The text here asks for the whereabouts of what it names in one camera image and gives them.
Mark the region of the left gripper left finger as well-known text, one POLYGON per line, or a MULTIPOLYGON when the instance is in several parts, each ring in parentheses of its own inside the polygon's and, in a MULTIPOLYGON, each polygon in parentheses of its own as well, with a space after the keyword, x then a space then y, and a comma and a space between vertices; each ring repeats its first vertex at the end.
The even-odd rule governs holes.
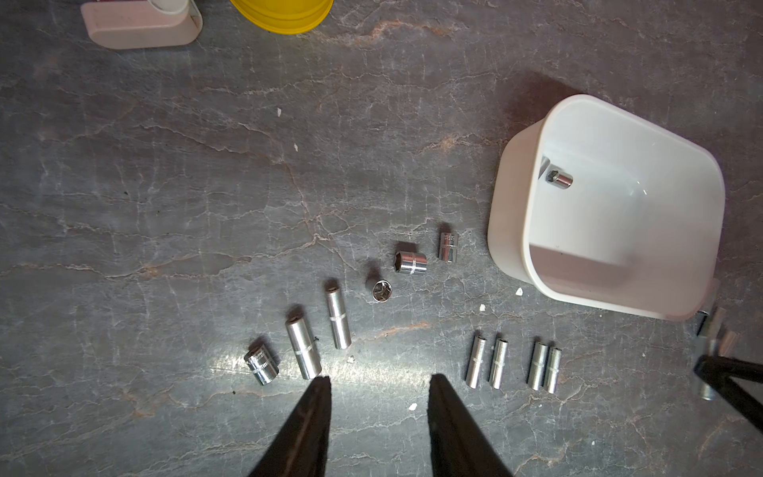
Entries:
POLYGON ((331 381, 315 378, 250 476, 325 476, 331 416, 331 381))

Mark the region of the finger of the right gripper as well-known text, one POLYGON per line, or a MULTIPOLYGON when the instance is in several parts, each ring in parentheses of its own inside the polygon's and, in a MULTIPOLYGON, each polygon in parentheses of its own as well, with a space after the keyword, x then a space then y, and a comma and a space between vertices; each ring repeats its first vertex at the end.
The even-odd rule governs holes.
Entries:
POLYGON ((693 370, 705 383, 721 383, 732 378, 762 382, 762 365, 719 356, 703 356, 693 370))
POLYGON ((740 385, 733 381, 734 378, 721 383, 709 385, 731 407, 734 407, 745 419, 747 419, 758 431, 762 431, 762 403, 756 401, 750 393, 744 391, 740 385))

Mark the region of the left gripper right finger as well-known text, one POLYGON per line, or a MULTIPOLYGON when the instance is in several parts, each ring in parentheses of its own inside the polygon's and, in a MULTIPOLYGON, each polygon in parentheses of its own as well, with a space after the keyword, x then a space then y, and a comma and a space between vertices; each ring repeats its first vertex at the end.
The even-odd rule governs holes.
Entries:
POLYGON ((445 375, 431 377, 427 420, 434 476, 512 476, 445 375))

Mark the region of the short knurled chrome socket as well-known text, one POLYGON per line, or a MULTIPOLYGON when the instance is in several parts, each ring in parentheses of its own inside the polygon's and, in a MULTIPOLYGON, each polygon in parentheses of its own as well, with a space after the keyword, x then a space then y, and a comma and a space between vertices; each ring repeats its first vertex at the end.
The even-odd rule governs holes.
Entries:
POLYGON ((276 361, 265 344, 259 344, 250 349, 244 355, 244 363, 248 365, 262 386, 272 383, 279 375, 276 361))

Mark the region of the thick chrome deep socket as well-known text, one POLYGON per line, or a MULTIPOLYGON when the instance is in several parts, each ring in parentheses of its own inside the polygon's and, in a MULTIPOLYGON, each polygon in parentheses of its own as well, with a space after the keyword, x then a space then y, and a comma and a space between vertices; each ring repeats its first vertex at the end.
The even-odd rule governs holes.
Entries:
POLYGON ((322 373, 320 355, 305 318, 289 317, 286 330, 302 377, 306 380, 318 377, 322 373))

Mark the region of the long stepped chrome socket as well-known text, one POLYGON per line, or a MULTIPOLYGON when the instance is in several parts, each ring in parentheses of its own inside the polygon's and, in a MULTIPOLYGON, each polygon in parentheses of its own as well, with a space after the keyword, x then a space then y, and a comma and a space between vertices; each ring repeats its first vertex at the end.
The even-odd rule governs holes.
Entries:
POLYGON ((349 321, 341 287, 332 284, 326 289, 329 319, 331 321, 335 347, 348 349, 352 344, 349 321))

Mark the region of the white plastic storage box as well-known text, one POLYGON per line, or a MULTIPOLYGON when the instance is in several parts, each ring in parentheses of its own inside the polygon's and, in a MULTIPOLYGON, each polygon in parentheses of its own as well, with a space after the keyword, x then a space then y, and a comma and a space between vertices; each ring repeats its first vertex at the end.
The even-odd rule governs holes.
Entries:
POLYGON ((724 208, 707 149, 573 95, 506 145, 487 244, 499 270, 548 298, 684 321, 711 289, 724 208), (546 183, 552 167, 568 189, 546 183))

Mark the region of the round chrome socket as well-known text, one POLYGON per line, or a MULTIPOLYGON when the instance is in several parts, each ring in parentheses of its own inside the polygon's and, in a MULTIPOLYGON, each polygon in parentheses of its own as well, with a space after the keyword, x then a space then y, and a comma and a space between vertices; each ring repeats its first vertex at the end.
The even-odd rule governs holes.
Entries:
POLYGON ((377 303, 387 302, 391 298, 393 288, 385 279, 379 279, 372 285, 372 297, 377 303))

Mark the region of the wide chrome socket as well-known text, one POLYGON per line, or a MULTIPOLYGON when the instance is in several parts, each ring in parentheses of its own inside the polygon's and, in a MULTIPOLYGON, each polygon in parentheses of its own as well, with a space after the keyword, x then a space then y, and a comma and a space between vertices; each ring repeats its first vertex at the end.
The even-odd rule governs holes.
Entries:
POLYGON ((395 271, 410 275, 427 272, 428 260, 424 254, 418 252, 405 252, 401 250, 395 254, 395 271))

